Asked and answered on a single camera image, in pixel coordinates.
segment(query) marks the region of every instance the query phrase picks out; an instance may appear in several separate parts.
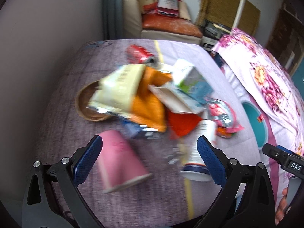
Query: yellow line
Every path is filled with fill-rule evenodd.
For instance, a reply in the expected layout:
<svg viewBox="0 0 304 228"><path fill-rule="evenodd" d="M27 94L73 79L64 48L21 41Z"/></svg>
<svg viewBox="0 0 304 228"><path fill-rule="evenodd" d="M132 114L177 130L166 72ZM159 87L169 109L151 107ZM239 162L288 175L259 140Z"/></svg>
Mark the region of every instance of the yellow line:
<svg viewBox="0 0 304 228"><path fill-rule="evenodd" d="M180 139L180 144L179 148L181 152L185 151L185 145L183 143L183 139ZM181 163L184 165L186 164L186 154L184 154L181 157ZM191 182L189 179L184 178L184 187L185 187L185 194L186 194L186 200L187 200L187 205L188 205L188 219L191 220L194 217L194 207L193 207L193 202L192 202L192 191L191 191Z"/></svg>
<svg viewBox="0 0 304 228"><path fill-rule="evenodd" d="M159 48L159 43L157 40L154 40L154 45L155 45L155 48L157 50L157 53L158 53L158 59L159 59L159 62L160 63L164 63L164 56L161 52L161 49Z"/></svg>
<svg viewBox="0 0 304 228"><path fill-rule="evenodd" d="M156 51L158 53L158 59L159 62L164 63L164 56L161 52L161 49L159 48L159 43L157 40L154 40L154 45L156 48ZM180 150L182 152L185 151L185 146L183 144L183 140L180 140ZM184 165L186 164L186 155L181 157L181 163ZM193 207L193 201L192 201L192 192L191 192L191 182L189 179L184 178L184 187L185 187L185 193L186 193L186 200L187 200L187 204L188 204L188 218L189 220L194 218L194 207Z"/></svg>

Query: pink cup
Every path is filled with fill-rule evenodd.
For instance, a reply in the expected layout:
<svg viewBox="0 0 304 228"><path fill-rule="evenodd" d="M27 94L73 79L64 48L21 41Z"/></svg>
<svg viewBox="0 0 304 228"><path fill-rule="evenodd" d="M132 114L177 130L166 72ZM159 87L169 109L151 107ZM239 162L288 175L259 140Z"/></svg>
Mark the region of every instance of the pink cup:
<svg viewBox="0 0 304 228"><path fill-rule="evenodd" d="M152 175L119 131L108 130L99 135L103 146L96 162L101 173L104 193L123 190Z"/></svg>

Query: bed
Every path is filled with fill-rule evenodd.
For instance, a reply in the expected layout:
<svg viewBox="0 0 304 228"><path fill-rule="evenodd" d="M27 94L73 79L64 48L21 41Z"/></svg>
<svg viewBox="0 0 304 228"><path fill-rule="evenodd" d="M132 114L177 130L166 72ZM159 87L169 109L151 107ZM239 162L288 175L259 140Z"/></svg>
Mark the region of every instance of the bed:
<svg viewBox="0 0 304 228"><path fill-rule="evenodd" d="M233 29L232 35L222 37L212 50L239 101L245 108L256 110L251 125L257 119L264 124L265 133L261 134L263 127L255 128L256 125L253 130L258 143L260 139L261 160L268 170L277 208L292 175L261 149L270 143L304 155L303 99L274 56L243 31Z"/></svg>

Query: cardboard box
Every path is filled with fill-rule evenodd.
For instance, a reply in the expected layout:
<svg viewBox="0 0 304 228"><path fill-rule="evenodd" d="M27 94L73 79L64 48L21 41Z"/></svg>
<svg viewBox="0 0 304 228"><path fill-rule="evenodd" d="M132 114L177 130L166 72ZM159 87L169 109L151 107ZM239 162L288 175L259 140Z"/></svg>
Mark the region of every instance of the cardboard box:
<svg viewBox="0 0 304 228"><path fill-rule="evenodd" d="M184 59L178 59L173 67L174 72L172 77L174 85L204 105L206 103L206 96L213 92L212 87L207 83L205 78L192 63Z"/></svg>
<svg viewBox="0 0 304 228"><path fill-rule="evenodd" d="M148 88L173 113L199 114L206 109L171 82L167 82L160 87L149 85Z"/></svg>

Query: hand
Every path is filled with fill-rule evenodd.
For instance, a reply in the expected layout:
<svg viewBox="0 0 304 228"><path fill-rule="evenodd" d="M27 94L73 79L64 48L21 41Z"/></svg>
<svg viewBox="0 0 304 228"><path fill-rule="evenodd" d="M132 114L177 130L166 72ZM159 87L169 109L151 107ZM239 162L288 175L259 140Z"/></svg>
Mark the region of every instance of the hand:
<svg viewBox="0 0 304 228"><path fill-rule="evenodd" d="M275 224L279 224L279 222L284 218L284 210L287 206L286 196L287 196L288 188L283 189L282 194L284 197L281 199L279 207L277 209L277 213L275 214Z"/></svg>

